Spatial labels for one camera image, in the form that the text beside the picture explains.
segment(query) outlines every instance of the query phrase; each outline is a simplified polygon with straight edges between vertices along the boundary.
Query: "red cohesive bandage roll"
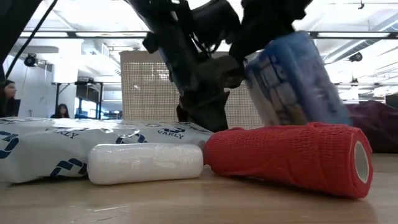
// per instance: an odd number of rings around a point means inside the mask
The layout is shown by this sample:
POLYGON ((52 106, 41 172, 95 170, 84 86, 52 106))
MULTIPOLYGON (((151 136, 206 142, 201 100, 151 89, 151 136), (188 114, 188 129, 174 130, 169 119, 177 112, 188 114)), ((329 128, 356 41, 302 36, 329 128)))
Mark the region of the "red cohesive bandage roll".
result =
POLYGON ((373 179, 371 153, 358 128, 310 123, 216 133, 206 144, 205 164, 222 176, 256 177, 363 198, 373 179))

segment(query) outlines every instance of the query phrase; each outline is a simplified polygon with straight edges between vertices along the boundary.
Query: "white plastic package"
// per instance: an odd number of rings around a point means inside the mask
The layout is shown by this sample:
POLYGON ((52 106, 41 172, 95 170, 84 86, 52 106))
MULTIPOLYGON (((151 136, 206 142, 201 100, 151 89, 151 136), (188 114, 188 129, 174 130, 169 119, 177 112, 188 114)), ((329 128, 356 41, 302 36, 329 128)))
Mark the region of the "white plastic package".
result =
POLYGON ((84 177, 99 144, 176 143, 201 149, 213 133, 193 123, 92 119, 0 119, 0 182, 84 177))
POLYGON ((191 179, 203 170, 203 153, 193 144, 101 144, 88 156, 88 177, 111 185, 191 179))

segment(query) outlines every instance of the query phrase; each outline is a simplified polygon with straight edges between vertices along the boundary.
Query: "purple bag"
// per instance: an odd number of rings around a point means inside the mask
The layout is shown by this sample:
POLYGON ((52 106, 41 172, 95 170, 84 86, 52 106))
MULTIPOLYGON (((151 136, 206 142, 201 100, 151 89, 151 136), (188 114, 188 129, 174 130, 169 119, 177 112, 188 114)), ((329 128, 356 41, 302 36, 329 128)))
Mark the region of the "purple bag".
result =
POLYGON ((398 153, 398 109, 373 100, 347 108, 354 127, 362 129, 373 152, 398 153))

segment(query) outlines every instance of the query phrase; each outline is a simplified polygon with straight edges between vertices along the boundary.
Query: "blue bandage package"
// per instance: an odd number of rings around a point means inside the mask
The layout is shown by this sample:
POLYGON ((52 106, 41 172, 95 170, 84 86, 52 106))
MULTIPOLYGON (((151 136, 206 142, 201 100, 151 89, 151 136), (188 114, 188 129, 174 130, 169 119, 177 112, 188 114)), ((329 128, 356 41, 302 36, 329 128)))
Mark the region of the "blue bandage package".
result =
POLYGON ((265 126, 352 125, 308 32, 270 42, 246 66, 246 84, 265 126))

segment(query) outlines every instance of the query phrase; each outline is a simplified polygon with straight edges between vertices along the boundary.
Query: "table surface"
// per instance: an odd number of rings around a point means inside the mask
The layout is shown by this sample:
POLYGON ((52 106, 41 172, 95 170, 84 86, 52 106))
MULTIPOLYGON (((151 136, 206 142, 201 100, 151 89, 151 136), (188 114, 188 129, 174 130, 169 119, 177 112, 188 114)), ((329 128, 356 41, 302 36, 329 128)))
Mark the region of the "table surface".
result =
POLYGON ((398 221, 398 155, 373 155, 364 200, 217 177, 95 186, 88 180, 0 189, 0 223, 380 223, 398 221))

